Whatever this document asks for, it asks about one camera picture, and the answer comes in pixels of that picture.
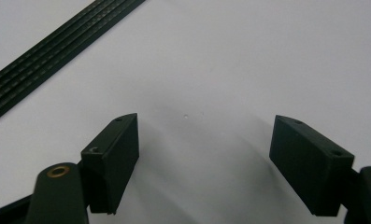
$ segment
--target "white surface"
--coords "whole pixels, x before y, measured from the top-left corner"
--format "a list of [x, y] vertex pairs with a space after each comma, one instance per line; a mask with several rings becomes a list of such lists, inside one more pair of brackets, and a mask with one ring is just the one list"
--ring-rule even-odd
[[[91, 1], [0, 1], [0, 69]], [[371, 1], [149, 0], [0, 118], [0, 207], [139, 119], [118, 214], [91, 223], [343, 223], [268, 159], [274, 116], [371, 165]]]

